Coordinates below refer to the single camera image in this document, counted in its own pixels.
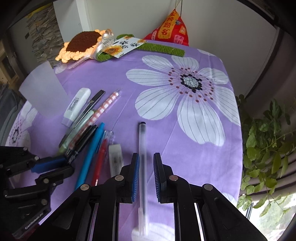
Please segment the white eraser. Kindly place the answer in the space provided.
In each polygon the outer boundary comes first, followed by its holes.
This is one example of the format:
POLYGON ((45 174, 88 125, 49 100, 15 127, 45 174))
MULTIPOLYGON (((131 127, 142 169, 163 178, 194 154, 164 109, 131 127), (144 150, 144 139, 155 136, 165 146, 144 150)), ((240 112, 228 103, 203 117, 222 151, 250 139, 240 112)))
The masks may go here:
POLYGON ((109 166, 111 177, 119 175, 123 167, 123 155, 120 144, 110 145, 108 147, 109 166))

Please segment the clear gel pen black cap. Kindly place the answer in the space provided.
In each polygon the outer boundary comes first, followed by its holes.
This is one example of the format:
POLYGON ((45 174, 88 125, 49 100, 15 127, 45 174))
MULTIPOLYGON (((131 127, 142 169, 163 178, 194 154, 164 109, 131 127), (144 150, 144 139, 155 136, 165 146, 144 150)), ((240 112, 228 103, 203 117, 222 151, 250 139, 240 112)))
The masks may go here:
POLYGON ((139 200, 138 230, 140 236, 149 233, 149 216, 147 204, 147 125, 145 122, 139 124, 139 200))

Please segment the blue pen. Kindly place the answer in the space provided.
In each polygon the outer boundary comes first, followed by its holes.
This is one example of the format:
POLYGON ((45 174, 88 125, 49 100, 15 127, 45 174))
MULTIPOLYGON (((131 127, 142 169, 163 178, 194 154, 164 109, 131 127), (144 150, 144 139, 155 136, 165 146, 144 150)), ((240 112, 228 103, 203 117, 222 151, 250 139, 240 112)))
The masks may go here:
POLYGON ((75 184, 75 190, 79 188, 82 184, 84 184, 86 180, 87 173, 88 173, 90 164, 92 162, 93 156, 103 136, 104 126, 105 126, 105 123, 101 123, 93 135, 93 138, 89 144, 86 156, 84 158, 83 165, 81 167, 80 173, 78 175, 78 178, 75 184))

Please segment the black marker pen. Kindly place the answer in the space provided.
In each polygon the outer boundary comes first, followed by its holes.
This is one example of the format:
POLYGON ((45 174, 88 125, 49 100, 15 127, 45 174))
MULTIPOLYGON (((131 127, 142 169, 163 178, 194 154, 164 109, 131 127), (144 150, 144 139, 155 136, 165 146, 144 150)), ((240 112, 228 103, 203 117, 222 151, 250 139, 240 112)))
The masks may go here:
POLYGON ((97 125, 88 126, 88 128, 86 128, 85 132, 75 142, 74 147, 70 150, 69 154, 67 155, 68 164, 71 164, 76 159, 76 157, 86 146, 86 144, 88 143, 96 129, 97 125))

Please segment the pale green pen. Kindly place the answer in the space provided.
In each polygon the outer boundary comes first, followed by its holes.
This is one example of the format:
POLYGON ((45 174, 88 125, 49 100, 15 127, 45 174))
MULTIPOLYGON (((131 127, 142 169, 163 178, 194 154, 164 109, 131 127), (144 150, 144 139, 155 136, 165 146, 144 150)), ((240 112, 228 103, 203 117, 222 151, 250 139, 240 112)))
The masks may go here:
POLYGON ((74 148, 75 143, 78 141, 82 134, 86 131, 89 126, 93 125, 93 117, 95 111, 91 110, 85 117, 82 118, 81 122, 67 135, 65 140, 62 142, 57 155, 69 154, 70 151, 74 148))

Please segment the red gel pen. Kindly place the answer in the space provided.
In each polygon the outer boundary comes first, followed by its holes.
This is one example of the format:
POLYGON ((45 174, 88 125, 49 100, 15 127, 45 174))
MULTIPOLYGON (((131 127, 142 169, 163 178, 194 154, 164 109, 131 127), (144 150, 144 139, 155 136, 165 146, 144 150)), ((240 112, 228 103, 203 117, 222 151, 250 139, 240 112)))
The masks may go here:
POLYGON ((106 159, 108 147, 110 144, 113 143, 113 138, 114 138, 114 132, 112 132, 112 131, 105 131, 104 132, 104 135, 103 135, 100 147, 99 147, 98 155, 96 158, 96 162, 95 162, 95 169, 94 169, 92 180, 91 180, 91 186, 98 185, 100 173, 101 173, 104 161, 106 159))

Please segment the black pen with clip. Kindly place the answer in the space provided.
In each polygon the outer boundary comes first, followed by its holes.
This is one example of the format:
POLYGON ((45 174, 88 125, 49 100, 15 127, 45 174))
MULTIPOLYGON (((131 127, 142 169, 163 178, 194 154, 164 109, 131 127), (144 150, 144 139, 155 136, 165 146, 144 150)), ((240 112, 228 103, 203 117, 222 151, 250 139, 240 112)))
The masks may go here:
POLYGON ((69 133, 71 133, 71 131, 79 124, 79 122, 81 122, 82 118, 85 117, 86 114, 88 114, 96 106, 97 102, 100 101, 100 99, 102 98, 102 96, 104 94, 105 94, 105 91, 104 90, 100 90, 99 92, 97 92, 95 94, 95 96, 93 96, 93 98, 90 101, 88 101, 88 104, 86 105, 86 107, 83 110, 80 111, 79 116, 72 123, 72 125, 70 127, 68 127, 68 129, 67 129, 64 137, 60 141, 59 148, 62 145, 62 142, 67 137, 67 135, 69 135, 69 133))

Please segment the white translucent pen cup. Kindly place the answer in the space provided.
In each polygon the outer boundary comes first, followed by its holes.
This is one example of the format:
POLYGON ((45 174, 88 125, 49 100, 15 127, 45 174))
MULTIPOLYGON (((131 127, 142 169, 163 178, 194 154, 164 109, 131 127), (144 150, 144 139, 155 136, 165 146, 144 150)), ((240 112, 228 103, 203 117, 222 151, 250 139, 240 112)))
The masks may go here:
POLYGON ((27 76, 19 91, 46 118, 63 114, 70 103, 70 97, 48 61, 27 76))

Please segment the white correction tape dispenser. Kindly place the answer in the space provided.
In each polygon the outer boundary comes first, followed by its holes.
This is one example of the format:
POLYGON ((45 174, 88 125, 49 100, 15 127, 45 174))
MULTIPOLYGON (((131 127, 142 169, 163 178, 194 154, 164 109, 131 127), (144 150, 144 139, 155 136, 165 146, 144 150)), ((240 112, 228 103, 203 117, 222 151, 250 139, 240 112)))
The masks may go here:
POLYGON ((83 106, 86 104, 86 101, 90 97, 91 90, 89 88, 81 88, 76 95, 71 100, 69 106, 64 112, 62 124, 70 127, 72 123, 79 116, 79 113, 83 106))

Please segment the pink checkered pen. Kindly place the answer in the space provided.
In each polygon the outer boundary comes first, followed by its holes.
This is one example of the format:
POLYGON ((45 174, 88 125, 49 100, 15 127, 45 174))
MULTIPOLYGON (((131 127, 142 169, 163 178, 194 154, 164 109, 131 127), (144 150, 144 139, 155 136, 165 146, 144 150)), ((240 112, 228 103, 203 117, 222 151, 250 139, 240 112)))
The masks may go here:
POLYGON ((74 148, 75 143, 82 136, 82 134, 86 131, 88 126, 92 126, 99 119, 99 117, 116 101, 119 97, 121 90, 118 89, 114 91, 108 99, 100 105, 100 107, 93 113, 90 119, 79 129, 79 132, 75 135, 74 139, 70 142, 68 146, 68 150, 72 150, 74 148))

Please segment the purple floral tablecloth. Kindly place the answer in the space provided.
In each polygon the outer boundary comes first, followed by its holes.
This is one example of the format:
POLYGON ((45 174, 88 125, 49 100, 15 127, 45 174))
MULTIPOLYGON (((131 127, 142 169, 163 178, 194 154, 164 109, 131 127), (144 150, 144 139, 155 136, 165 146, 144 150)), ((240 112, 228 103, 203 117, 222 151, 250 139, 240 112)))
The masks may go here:
POLYGON ((137 151, 138 125, 147 125, 148 240, 174 240, 173 207, 157 202, 152 158, 188 182, 214 185, 236 203, 242 173, 242 134, 237 103, 222 61, 184 47, 185 56, 133 50, 105 62, 88 60, 53 72, 70 98, 81 88, 119 99, 97 120, 113 131, 123 159, 137 151))

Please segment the green crochet stem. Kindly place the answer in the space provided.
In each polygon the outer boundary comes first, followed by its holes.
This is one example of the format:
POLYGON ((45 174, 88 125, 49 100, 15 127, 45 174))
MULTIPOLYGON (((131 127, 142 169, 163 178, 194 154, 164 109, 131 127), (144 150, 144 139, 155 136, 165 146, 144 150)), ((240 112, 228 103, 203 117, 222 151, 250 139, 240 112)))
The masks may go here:
MULTIPOLYGON (((138 48, 136 48, 136 50, 164 53, 164 54, 178 56, 178 57, 185 56, 185 51, 183 49, 165 46, 165 45, 161 45, 161 44, 149 43, 149 42, 144 43, 143 45, 139 46, 138 48)), ((97 54, 94 59, 99 62, 105 62, 111 58, 113 58, 113 56, 111 56, 107 53, 101 53, 101 54, 97 54)))

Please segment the stack of papers and books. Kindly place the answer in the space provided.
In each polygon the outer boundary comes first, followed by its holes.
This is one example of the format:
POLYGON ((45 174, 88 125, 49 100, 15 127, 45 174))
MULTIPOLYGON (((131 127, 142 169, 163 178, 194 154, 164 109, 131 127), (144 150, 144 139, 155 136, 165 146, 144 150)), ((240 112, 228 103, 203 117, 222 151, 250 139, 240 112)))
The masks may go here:
POLYGON ((55 58, 64 45, 58 26, 54 6, 48 4, 26 16, 27 28, 32 39, 32 53, 37 62, 48 61, 52 67, 58 65, 55 58))

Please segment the silver ribbon bow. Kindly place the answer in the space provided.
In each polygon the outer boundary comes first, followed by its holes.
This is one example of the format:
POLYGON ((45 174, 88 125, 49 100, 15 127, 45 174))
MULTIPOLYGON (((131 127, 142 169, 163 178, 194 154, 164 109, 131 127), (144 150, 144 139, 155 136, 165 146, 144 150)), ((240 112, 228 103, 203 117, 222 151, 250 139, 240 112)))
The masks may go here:
POLYGON ((76 61, 75 63, 72 63, 72 64, 68 65, 67 69, 75 68, 76 66, 78 66, 79 64, 81 64, 82 62, 84 62, 85 60, 88 60, 88 59, 97 60, 97 57, 106 48, 108 48, 109 46, 111 46, 114 43, 115 43, 115 38, 114 38, 114 33, 112 32, 112 30, 110 30, 110 29, 105 30, 105 33, 102 35, 101 41, 99 41, 95 45, 95 47, 92 50, 91 54, 87 54, 84 57, 82 57, 81 59, 79 59, 78 61, 76 61))

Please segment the sunflower printed card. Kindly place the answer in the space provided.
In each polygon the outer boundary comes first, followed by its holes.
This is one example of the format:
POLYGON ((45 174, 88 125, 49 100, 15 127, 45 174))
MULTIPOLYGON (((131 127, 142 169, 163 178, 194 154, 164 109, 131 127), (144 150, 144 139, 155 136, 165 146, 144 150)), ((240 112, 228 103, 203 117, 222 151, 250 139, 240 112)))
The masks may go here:
POLYGON ((124 36, 116 40, 112 45, 104 49, 104 53, 111 55, 115 58, 120 58, 121 56, 129 53, 130 51, 139 48, 145 44, 147 40, 138 39, 135 37, 124 36))

